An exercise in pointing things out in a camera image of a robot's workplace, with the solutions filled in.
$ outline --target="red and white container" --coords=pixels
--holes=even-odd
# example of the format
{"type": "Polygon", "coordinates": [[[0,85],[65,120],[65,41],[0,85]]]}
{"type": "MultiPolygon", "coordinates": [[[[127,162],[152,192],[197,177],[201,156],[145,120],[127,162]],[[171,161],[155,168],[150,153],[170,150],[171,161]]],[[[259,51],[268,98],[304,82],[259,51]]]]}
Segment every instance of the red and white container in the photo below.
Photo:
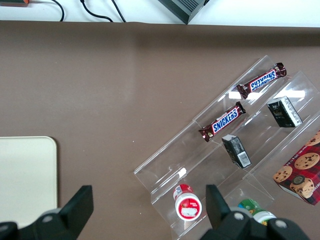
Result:
{"type": "Polygon", "coordinates": [[[184,221],[196,220],[202,212],[202,204],[187,184],[180,184],[174,189],[173,199],[179,218],[184,221]]]}

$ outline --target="red label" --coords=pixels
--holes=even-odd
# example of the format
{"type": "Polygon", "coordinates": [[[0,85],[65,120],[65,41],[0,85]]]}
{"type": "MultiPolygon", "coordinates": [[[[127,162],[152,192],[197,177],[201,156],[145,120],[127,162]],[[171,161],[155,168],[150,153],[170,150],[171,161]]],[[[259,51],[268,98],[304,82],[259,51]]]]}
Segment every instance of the red label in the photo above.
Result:
{"type": "Polygon", "coordinates": [[[187,198],[180,203],[178,210],[185,219],[194,219],[200,214],[200,204],[193,198],[187,198]]]}
{"type": "Polygon", "coordinates": [[[187,185],[187,184],[180,184],[179,186],[177,186],[174,189],[173,192],[173,198],[174,200],[177,200],[177,198],[181,195],[181,194],[185,194],[185,193],[194,193],[194,191],[192,190],[192,188],[187,185]]]}

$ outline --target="beige tray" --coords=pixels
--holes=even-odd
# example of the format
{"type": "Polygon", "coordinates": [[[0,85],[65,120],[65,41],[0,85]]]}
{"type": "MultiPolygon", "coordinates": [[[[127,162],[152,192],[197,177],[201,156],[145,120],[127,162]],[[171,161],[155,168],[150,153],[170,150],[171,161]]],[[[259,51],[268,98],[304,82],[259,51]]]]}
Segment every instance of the beige tray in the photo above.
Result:
{"type": "Polygon", "coordinates": [[[57,145],[47,136],[0,137],[0,222],[23,228],[57,208],[57,145]]]}

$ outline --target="small black package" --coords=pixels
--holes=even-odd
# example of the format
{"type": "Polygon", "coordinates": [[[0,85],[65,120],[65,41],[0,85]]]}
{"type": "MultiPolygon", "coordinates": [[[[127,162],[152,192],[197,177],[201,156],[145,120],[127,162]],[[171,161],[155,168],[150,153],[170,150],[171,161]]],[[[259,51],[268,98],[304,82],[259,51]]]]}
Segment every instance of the small black package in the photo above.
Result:
{"type": "Polygon", "coordinates": [[[294,128],[302,124],[302,120],[287,96],[268,101],[267,106],[281,128],[294,128]]]}
{"type": "Polygon", "coordinates": [[[236,165],[243,169],[251,165],[251,161],[239,137],[228,134],[222,138],[222,142],[230,158],[236,165]]]}

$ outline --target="candy bar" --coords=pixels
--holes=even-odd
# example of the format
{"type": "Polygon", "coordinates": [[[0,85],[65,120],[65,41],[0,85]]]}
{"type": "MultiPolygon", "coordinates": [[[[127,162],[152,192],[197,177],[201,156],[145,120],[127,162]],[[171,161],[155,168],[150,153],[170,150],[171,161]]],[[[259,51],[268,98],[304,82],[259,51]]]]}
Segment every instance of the candy bar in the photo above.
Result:
{"type": "Polygon", "coordinates": [[[248,95],[255,90],[261,88],[262,86],[266,85],[267,83],[276,80],[278,78],[282,78],[287,75],[287,70],[285,66],[279,62],[276,63],[269,71],[266,73],[256,77],[255,79],[247,82],[246,84],[237,85],[237,89],[243,99],[247,99],[248,95]]]}
{"type": "Polygon", "coordinates": [[[235,106],[229,108],[221,117],[217,118],[213,123],[205,126],[199,132],[205,141],[209,140],[216,135],[219,131],[228,126],[231,122],[240,117],[241,114],[246,113],[246,110],[242,107],[241,103],[238,101],[235,106]]]}

